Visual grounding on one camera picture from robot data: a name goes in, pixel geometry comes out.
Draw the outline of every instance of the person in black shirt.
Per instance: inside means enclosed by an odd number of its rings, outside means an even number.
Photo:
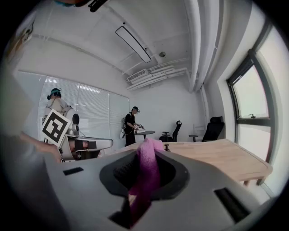
[[[135,106],[132,108],[131,112],[126,115],[126,120],[125,120],[126,146],[135,143],[134,130],[137,130],[137,129],[134,127],[134,125],[142,127],[139,124],[135,123],[135,114],[137,114],[138,112],[139,112],[139,108]]]

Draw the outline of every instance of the window frame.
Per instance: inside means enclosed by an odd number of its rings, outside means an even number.
[[[268,106],[268,116],[264,118],[239,118],[239,107],[237,102],[236,93],[234,91],[233,86],[244,76],[244,74],[252,67],[255,66],[256,71],[260,77],[261,84],[264,89],[265,97],[267,100]],[[276,110],[273,101],[273,94],[270,88],[270,84],[268,82],[268,77],[265,70],[262,68],[257,55],[253,49],[248,51],[248,55],[243,60],[241,65],[236,69],[233,75],[226,80],[230,95],[232,98],[234,116],[235,116],[235,143],[238,143],[238,134],[239,134],[239,124],[247,124],[247,125],[258,125],[258,126],[267,126],[270,127],[270,141],[268,147],[268,153],[266,157],[266,162],[271,162],[272,150],[274,146],[275,140],[275,118],[276,118]]]

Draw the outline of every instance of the black office chair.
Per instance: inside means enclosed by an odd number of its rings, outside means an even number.
[[[206,133],[203,137],[202,142],[208,142],[217,140],[218,136],[220,135],[221,131],[223,130],[225,123],[223,122],[223,117],[212,117],[210,119],[210,123],[208,123]],[[197,135],[189,135],[192,137],[194,142],[196,142]]]
[[[181,128],[182,122],[181,121],[177,121],[176,122],[177,127],[174,130],[174,132],[172,133],[172,137],[170,137],[170,135],[168,135],[168,132],[163,132],[164,134],[162,134],[162,136],[159,138],[159,140],[163,141],[163,142],[176,142],[177,141],[177,135],[178,132]]]

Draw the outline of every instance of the chair headrest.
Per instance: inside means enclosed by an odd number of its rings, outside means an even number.
[[[223,117],[222,117],[222,116],[212,117],[212,118],[210,119],[210,122],[211,122],[211,123],[222,123],[222,122],[223,122]]]

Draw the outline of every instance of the black shirt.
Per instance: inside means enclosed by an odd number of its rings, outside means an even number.
[[[131,125],[135,124],[135,116],[131,112],[126,115],[126,121],[125,121],[125,124],[126,124],[125,133],[126,134],[130,133],[133,130],[133,128],[127,125],[127,123],[131,123]]]

